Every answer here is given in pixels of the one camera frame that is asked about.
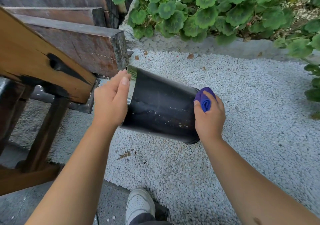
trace pant leg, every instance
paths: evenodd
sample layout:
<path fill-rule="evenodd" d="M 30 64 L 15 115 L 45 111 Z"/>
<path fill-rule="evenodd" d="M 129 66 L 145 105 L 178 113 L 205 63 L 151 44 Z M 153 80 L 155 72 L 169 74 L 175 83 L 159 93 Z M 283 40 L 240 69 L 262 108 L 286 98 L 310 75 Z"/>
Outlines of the pant leg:
<path fill-rule="evenodd" d="M 129 225 L 172 225 L 167 221 L 156 221 L 150 213 L 144 212 L 136 216 Z"/>

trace cleaning rag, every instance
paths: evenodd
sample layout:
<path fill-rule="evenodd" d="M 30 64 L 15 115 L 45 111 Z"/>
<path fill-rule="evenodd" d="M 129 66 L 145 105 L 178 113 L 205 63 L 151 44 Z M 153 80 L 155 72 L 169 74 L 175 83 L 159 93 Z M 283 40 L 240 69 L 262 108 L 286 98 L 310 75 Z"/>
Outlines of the cleaning rag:
<path fill-rule="evenodd" d="M 211 108 L 211 100 L 203 93 L 203 91 L 210 93 L 216 99 L 216 101 L 217 101 L 217 98 L 216 98 L 214 92 L 209 87 L 205 87 L 205 88 L 201 89 L 195 95 L 195 98 L 193 101 L 198 100 L 200 102 L 200 105 L 201 105 L 203 112 L 206 112 L 206 111 L 210 110 L 210 108 Z"/>

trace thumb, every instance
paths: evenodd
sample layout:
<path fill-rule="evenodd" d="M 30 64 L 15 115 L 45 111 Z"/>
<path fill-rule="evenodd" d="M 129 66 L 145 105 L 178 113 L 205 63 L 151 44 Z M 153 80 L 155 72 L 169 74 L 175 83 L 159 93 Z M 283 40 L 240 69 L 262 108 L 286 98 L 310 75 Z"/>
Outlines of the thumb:
<path fill-rule="evenodd" d="M 116 101 L 119 104 L 127 104 L 127 98 L 129 93 L 129 76 L 122 77 L 118 91 L 113 99 L 113 101 Z"/>
<path fill-rule="evenodd" d="M 201 104 L 198 100 L 196 100 L 194 102 L 194 116 L 195 118 L 199 118 L 202 114 L 204 114 L 202 108 L 201 108 Z"/>

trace person's left hand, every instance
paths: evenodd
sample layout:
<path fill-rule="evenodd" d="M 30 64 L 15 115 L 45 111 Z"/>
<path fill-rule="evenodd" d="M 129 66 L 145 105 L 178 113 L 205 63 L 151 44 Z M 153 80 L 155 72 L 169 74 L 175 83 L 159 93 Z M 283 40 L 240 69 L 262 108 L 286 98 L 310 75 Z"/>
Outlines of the person's left hand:
<path fill-rule="evenodd" d="M 130 78 L 131 74 L 122 70 L 106 84 L 94 90 L 93 123 L 110 127 L 121 125 L 128 111 Z"/>

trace fingernail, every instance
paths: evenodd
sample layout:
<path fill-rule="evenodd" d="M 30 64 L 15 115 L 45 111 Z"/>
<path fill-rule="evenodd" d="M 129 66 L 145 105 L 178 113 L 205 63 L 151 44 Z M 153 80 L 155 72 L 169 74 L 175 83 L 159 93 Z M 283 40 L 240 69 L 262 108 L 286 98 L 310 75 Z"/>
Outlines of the fingernail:
<path fill-rule="evenodd" d="M 129 83 L 129 79 L 127 77 L 122 77 L 121 83 L 123 85 L 127 85 Z"/>

